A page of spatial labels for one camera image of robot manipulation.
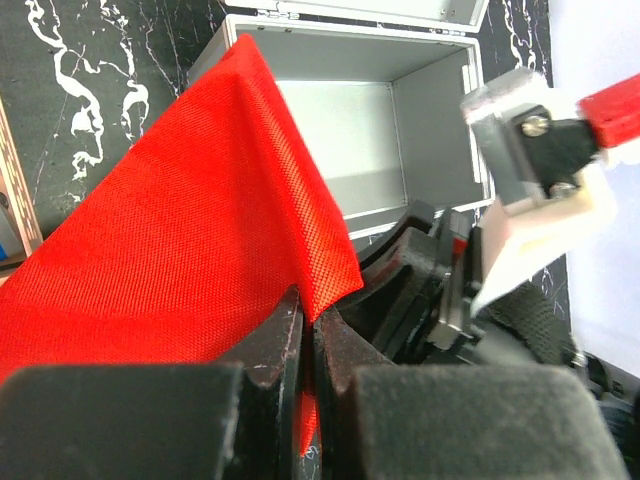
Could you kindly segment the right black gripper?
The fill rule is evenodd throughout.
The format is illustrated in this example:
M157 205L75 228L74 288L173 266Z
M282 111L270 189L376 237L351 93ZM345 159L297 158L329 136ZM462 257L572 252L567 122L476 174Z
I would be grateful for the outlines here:
M358 259L364 285L344 320L394 363L580 366L570 326L530 281L471 311L481 233L460 212L416 201Z

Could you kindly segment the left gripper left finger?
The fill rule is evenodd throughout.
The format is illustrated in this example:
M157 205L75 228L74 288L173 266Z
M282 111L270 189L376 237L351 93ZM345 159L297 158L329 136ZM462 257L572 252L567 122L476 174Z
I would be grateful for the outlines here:
M1 389L5 479L293 479L304 312L206 364L31 367Z

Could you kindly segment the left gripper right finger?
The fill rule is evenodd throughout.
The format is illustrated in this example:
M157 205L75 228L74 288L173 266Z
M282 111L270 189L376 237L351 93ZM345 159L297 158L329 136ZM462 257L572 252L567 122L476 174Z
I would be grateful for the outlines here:
M314 324L327 479L625 479L593 396L562 367L396 365L335 309Z

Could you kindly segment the red first aid pouch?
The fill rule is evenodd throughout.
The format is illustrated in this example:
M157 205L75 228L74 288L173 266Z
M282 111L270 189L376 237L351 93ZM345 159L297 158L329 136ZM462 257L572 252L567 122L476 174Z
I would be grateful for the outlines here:
M204 363L296 286L309 321L363 285L342 214L243 35L1 289L1 374Z

